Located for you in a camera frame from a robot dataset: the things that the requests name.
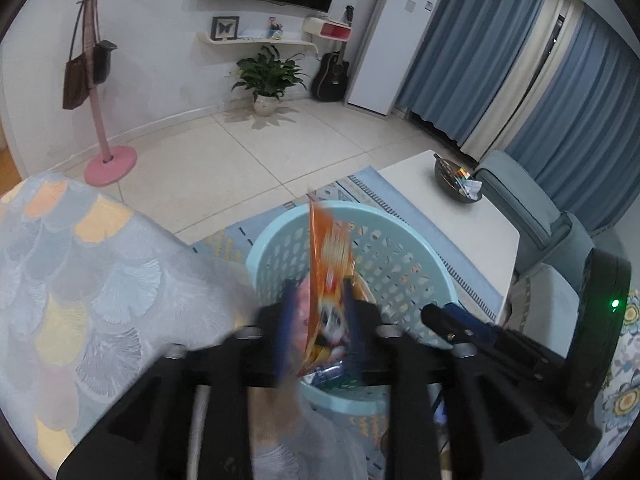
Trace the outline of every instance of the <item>blue rug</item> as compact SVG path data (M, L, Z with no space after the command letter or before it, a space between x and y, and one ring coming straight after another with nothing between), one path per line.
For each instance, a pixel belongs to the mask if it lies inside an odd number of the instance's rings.
M376 170L365 168L310 195L318 200L345 200L374 206L409 224L440 255L453 278L461 304L481 319L495 322L502 307L502 296L460 249ZM254 240L271 221L308 200L308 196L303 196L237 222L194 243L192 247L197 253L244 262Z

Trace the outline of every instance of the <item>picture frame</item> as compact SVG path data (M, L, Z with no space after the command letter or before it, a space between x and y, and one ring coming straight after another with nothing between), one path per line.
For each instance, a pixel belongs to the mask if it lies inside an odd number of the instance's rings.
M214 16L211 23L211 39L228 41L238 39L239 16Z

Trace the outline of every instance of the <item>blue curtain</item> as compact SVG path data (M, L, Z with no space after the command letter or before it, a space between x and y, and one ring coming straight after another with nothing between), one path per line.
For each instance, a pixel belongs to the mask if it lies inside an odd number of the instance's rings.
M399 103L461 146L486 112L544 0L441 0Z
M640 60L585 8L569 51L505 150L587 230L614 223L640 191Z

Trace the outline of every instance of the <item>black bowl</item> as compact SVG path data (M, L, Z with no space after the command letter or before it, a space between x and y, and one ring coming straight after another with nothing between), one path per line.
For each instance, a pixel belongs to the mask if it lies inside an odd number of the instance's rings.
M434 167L434 173L436 175L436 181L440 187L447 193L453 200L462 202L463 204L473 204L482 199L482 189L478 191L478 198L473 200L465 195L462 186L455 181L453 174L460 170L460 166L455 162L451 162L446 158L436 158L436 165Z

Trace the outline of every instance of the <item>light blue plastic basket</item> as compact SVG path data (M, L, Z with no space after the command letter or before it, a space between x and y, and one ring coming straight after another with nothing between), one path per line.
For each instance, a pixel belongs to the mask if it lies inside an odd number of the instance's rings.
M347 224L356 270L369 285L382 319L397 324L425 344L448 348L420 321L427 303L457 302L453 282L440 257L414 229L379 209L353 202L325 201L336 221ZM280 299L282 282L309 271L309 206L276 218L260 234L246 266L260 304ZM302 384L307 399L334 412L375 415L388 409L386 386L332 391Z

